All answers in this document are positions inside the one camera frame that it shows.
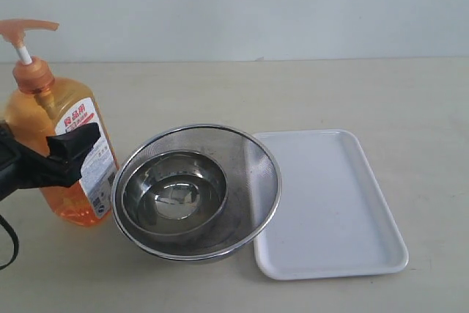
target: pump dispenser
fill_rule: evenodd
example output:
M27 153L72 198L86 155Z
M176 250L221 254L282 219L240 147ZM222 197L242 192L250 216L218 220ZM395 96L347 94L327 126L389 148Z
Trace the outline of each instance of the pump dispenser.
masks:
M47 136L70 132L89 122L99 125L101 137L81 167L82 178L71 188L41 188L58 216L85 227L99 223L111 209L111 184L117 162L96 104L86 85L55 77L47 62L30 56L25 31L57 30L58 23L12 19L0 21L0 34L13 44L20 60L13 69L18 84L7 103L4 118L13 136L41 155L49 155Z

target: white plastic tray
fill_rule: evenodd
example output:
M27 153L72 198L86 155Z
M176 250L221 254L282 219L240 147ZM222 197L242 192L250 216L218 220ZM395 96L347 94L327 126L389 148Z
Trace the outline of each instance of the white plastic tray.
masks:
M254 241L272 279L395 273L408 252L354 135L306 130L255 135L275 156L283 189L277 213ZM253 201L254 216L261 202Z

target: metal strainer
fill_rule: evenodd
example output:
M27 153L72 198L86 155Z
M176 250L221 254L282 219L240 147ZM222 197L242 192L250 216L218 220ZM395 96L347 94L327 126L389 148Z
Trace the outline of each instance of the metal strainer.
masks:
M157 155L180 150L212 158L226 178L223 214L201 237L183 245L156 241L142 232L129 221L122 201L135 170ZM261 142L223 125L189 125L157 135L124 162L114 181L112 210L120 230L146 252L165 259L201 262L227 257L251 242L273 217L280 193L279 168Z

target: metal bowl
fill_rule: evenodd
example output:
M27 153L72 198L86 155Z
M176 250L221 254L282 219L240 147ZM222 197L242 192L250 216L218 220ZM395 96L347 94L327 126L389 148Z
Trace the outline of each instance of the metal bowl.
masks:
M181 150L207 156L224 173L226 181L223 212L212 227L184 244L156 240L141 221L134 221L138 220L135 213L131 214L135 204L127 203L134 201L124 200L131 187L129 181L137 170L145 169L159 155ZM219 185L218 189L222 190L223 186ZM141 188L133 192L141 194ZM144 142L117 173L111 201L117 226L139 248L164 259L197 263L223 259L250 243L272 219L280 193L277 163L260 141L223 125L189 125Z
M125 215L156 241L186 243L208 231L226 204L221 167L199 152L160 154L138 167L124 188Z

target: table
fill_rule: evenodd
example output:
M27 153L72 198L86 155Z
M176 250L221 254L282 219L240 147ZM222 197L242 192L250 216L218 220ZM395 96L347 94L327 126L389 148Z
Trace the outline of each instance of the table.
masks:
M410 252L387 276L279 282L252 246L210 265L151 257L111 218L82 229L38 190L0 213L21 239L0 272L0 311L466 312L469 306L469 59L57 64L91 86L119 161L178 125L249 133L343 128L361 141ZM15 88L0 65L0 102ZM0 233L0 255L11 247Z

